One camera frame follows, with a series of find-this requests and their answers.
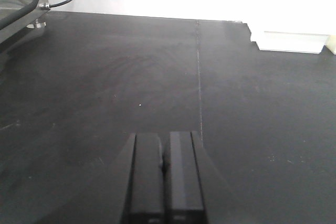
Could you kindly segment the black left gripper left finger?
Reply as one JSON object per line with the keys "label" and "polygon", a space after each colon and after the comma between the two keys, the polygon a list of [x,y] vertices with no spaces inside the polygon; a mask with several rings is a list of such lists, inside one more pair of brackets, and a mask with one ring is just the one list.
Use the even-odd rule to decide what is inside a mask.
{"label": "black left gripper left finger", "polygon": [[162,144],[156,133],[137,133],[121,223],[164,223]]}

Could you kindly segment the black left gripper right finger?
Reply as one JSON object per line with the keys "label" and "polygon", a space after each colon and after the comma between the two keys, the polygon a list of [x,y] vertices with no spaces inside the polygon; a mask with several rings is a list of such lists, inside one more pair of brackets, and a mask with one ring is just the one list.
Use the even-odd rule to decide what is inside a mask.
{"label": "black left gripper right finger", "polygon": [[196,147],[204,149],[195,131],[172,131],[163,154],[167,223],[207,223]]}

